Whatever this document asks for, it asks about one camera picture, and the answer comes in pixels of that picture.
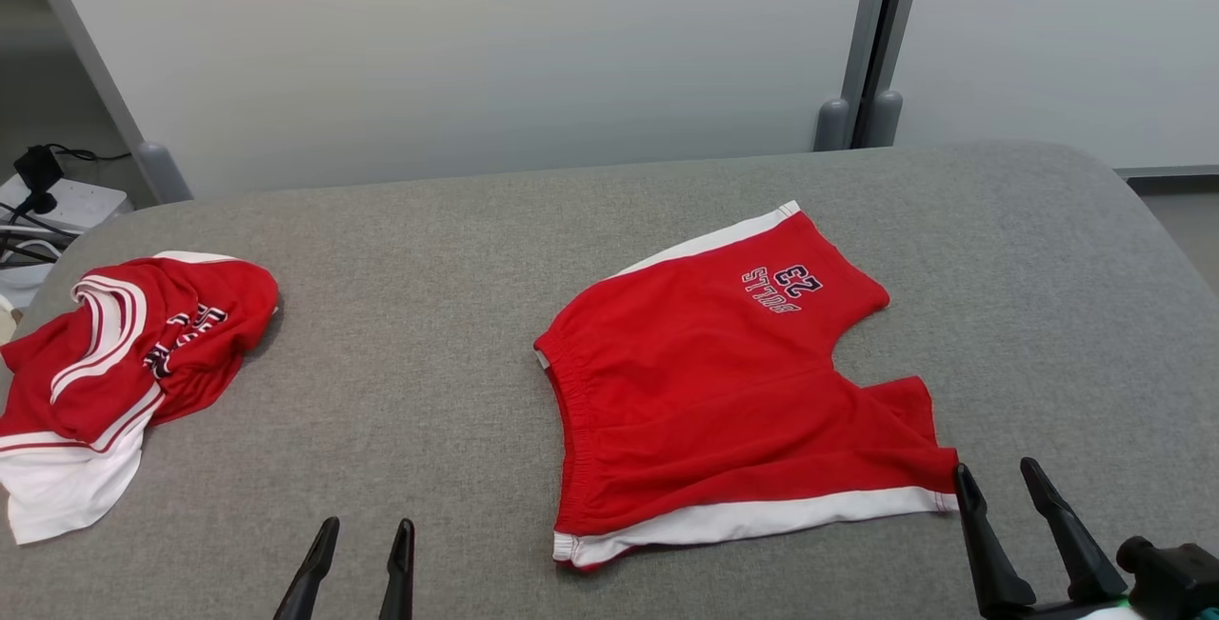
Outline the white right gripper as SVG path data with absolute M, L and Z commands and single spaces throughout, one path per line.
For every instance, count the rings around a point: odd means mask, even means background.
M 970 469 L 961 463 L 954 471 L 954 488 L 979 615 L 983 619 L 1143 619 L 1123 597 L 1128 581 L 1054 488 L 1039 460 L 1023 458 L 1020 471 L 1032 507 L 1050 525 L 1069 577 L 1072 602 L 1035 607 L 1032 586 L 1015 572 L 989 524 L 987 498 Z

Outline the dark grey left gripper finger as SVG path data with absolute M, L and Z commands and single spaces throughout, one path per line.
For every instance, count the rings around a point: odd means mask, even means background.
M 313 541 L 310 542 L 308 554 L 293 575 L 286 594 L 283 594 L 274 613 L 275 620 L 312 619 L 321 583 L 330 572 L 339 530 L 339 516 L 327 516 L 321 524 Z
M 380 620 L 410 620 L 413 616 L 414 524 L 403 516 L 393 535 L 386 562 L 388 581 Z

